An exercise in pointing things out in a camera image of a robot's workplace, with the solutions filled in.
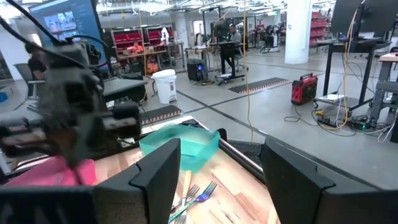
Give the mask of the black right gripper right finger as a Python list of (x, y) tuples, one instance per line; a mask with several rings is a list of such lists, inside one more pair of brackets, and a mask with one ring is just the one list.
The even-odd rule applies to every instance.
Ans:
[(329, 169), (272, 137), (260, 160), (281, 224), (398, 224), (398, 189)]

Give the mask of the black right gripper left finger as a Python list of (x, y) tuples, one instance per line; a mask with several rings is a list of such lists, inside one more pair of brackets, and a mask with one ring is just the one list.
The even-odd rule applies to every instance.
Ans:
[(174, 138), (97, 185), (0, 187), (0, 224), (167, 224), (179, 168)]

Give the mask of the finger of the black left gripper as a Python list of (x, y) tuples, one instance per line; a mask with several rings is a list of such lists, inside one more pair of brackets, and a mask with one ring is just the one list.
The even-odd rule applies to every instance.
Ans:
[(89, 146), (85, 143), (77, 143), (75, 146), (75, 160), (77, 170), (81, 164), (87, 159), (98, 160), (101, 159), (105, 154), (105, 144), (100, 143), (99, 145)]
[(76, 144), (47, 144), (41, 147), (44, 154), (50, 156), (62, 156), (67, 166), (71, 169), (77, 167), (77, 158), (75, 156), (75, 146)]

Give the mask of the cream-handled forks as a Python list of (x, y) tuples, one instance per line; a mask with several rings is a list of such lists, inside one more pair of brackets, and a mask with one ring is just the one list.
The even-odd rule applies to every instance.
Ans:
[[(192, 179), (192, 172), (190, 170), (187, 170), (185, 172), (185, 178), (184, 178), (184, 184), (183, 184), (183, 192), (182, 192), (182, 203), (181, 203), (181, 210), (185, 206), (187, 202), (187, 196), (188, 193), (190, 192), (190, 183)], [(186, 211), (183, 211), (175, 220), (174, 224), (183, 224), (184, 221), (186, 220)]]

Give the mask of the iridescent blue fork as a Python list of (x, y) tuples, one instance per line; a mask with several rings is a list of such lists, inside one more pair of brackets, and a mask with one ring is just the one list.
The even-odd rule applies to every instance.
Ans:
[(172, 215), (169, 218), (169, 223), (174, 221), (176, 218), (181, 217), (182, 213), (186, 212), (195, 203), (202, 203), (202, 202), (207, 201), (211, 197), (211, 195), (214, 192), (214, 190), (216, 189), (216, 187), (217, 187), (217, 183), (214, 181), (211, 181), (209, 183), (209, 185), (206, 187), (206, 189), (199, 196), (194, 198), (192, 201), (187, 203), (183, 208), (181, 208), (179, 211), (177, 211), (174, 215)]

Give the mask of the red translucent plastic bin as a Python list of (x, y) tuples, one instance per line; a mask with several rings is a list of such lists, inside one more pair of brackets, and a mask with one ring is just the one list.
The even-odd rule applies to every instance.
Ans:
[[(85, 159), (77, 171), (85, 185), (96, 182), (95, 162)], [(10, 180), (6, 186), (25, 185), (76, 185), (75, 173), (68, 167), (63, 157), (55, 156)]]

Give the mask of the grey office chair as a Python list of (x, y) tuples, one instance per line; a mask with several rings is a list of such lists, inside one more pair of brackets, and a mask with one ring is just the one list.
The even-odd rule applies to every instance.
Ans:
[(30, 100), (35, 100), (37, 98), (37, 87), (36, 84), (33, 83), (34, 79), (31, 73), (31, 70), (27, 63), (17, 63), (14, 64), (14, 67), (20, 73), (23, 80), (26, 82), (28, 87), (27, 97)]

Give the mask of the grey desk top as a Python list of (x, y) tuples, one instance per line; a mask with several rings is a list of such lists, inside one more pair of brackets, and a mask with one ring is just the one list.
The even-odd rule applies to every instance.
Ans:
[(110, 78), (104, 81), (104, 101), (114, 101), (124, 97), (140, 101), (146, 92), (144, 80)]

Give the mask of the teal translucent plastic bin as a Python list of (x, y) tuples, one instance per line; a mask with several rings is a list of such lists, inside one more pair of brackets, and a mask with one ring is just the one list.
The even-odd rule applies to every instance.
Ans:
[(139, 141), (143, 155), (148, 155), (173, 138), (180, 138), (180, 170), (198, 172), (218, 151), (220, 134), (203, 128), (168, 124)]

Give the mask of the hazard striped floor mat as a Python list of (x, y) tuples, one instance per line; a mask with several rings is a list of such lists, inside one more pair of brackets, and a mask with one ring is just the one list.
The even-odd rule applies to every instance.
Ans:
[(183, 111), (174, 105), (167, 105), (150, 111), (146, 111), (142, 107), (140, 110), (140, 122), (143, 126), (150, 125), (158, 121), (180, 116), (182, 113)]
[(232, 88), (229, 88), (229, 91), (239, 93), (239, 94), (246, 94), (247, 92), (250, 93), (252, 91), (258, 91), (261, 89), (265, 89), (265, 88), (269, 88), (272, 86), (277, 86), (277, 85), (281, 85), (281, 84), (289, 83), (289, 82), (290, 82), (290, 80), (288, 80), (288, 79), (273, 77), (273, 78), (268, 78), (266, 80), (261, 80), (258, 82), (243, 84), (240, 86), (234, 86)]

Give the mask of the floor power strip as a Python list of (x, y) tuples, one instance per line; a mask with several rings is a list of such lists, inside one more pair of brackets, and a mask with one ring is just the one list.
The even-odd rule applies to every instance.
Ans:
[(388, 136), (395, 126), (397, 116), (388, 116), (385, 121), (371, 121), (369, 116), (352, 115), (351, 111), (339, 111), (337, 114), (326, 114), (323, 110), (313, 112), (315, 122), (325, 131), (341, 137), (353, 137), (363, 134), (374, 137)]

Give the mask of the white trash bin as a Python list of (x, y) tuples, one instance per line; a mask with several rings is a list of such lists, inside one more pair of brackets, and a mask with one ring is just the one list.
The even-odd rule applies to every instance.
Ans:
[(175, 81), (177, 79), (174, 69), (166, 69), (152, 74), (155, 81), (159, 101), (162, 104), (169, 104), (177, 99)]

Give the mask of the black computer tower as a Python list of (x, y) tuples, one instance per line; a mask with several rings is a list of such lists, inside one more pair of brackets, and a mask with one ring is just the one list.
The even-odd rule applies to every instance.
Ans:
[(187, 73), (190, 81), (200, 82), (208, 79), (207, 66), (201, 59), (188, 58)]

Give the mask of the black desk stand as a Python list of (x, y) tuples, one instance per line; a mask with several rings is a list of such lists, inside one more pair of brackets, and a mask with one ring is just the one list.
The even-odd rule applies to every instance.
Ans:
[[(359, 108), (367, 103), (370, 103), (373, 98), (365, 100), (366, 89), (368, 87), (368, 80), (370, 78), (371, 72), (371, 64), (373, 62), (374, 52), (375, 50), (387, 47), (389, 42), (383, 41), (380, 38), (372, 38), (367, 40), (354, 40), (351, 43), (351, 47), (349, 47), (348, 52), (358, 53), (358, 54), (368, 54), (366, 68), (363, 73), (363, 79), (360, 79), (362, 82), (361, 92), (359, 98), (346, 97), (346, 104), (348, 111), (353, 111), (356, 108)], [(330, 82), (330, 74), (331, 74), (331, 62), (333, 53), (343, 53), (345, 51), (345, 43), (340, 42), (336, 39), (328, 39), (328, 40), (320, 40), (316, 42), (316, 46), (327, 46), (328, 54), (326, 60), (326, 70), (325, 70), (325, 79), (323, 82), (323, 93), (322, 96), (327, 96), (329, 94), (328, 87)]]

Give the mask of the black monitor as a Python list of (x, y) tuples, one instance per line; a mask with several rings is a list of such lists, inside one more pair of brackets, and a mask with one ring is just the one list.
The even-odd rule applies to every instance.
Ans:
[(394, 27), (398, 0), (336, 0), (330, 32), (388, 32)]

